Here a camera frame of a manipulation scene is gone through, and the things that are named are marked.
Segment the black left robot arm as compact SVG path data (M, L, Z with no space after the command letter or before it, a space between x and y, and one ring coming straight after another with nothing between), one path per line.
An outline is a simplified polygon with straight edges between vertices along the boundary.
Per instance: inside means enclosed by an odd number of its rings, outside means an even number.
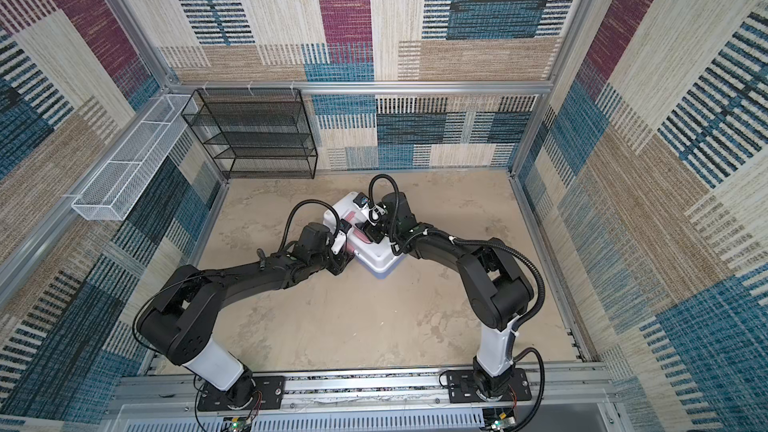
M283 239L277 251L260 253L252 263L207 270L181 266L135 320L138 336L172 364L205 380L209 394L224 407L251 405L257 400L257 386L253 372L213 339L220 311L257 294L294 287L323 270L338 275L351 260L346 252L351 224L317 199L304 200L292 211L310 204L326 208L332 224L310 222L298 240Z

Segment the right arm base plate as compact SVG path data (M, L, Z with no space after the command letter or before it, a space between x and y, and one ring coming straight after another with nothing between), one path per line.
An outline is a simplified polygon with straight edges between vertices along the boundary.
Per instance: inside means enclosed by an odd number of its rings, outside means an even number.
M521 368L509 368L492 377L482 368L449 369L438 376L439 384L448 391L451 403L529 401L530 382Z

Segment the white and blue toolbox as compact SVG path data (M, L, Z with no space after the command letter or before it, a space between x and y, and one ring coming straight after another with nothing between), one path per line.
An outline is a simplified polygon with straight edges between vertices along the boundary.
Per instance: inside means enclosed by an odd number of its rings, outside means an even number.
M362 225L366 222L364 217L353 203L353 198L359 192L350 192L333 205L335 212L326 211L323 215L323 224L331 232L336 230L336 217L345 219L351 224L348 231L346 250L378 279L388 277L403 255L395 256L391 250L391 242L384 239L380 244L371 243L362 232Z

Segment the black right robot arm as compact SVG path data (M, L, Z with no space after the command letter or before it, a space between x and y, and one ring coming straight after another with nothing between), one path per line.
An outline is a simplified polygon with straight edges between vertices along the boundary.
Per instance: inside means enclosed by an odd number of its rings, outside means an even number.
M436 262L458 273L471 310L482 324L473 358L478 395L498 400L515 375L512 355L523 324L543 307L546 285L534 263L502 240L463 239L419 222L393 177L377 174L369 182L368 233L390 242L399 256Z

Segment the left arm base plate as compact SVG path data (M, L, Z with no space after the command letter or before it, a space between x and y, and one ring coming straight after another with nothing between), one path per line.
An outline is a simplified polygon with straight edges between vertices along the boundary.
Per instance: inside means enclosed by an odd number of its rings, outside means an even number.
M277 410L285 391L285 376L243 376L227 391L205 381L196 401L198 412L233 412Z

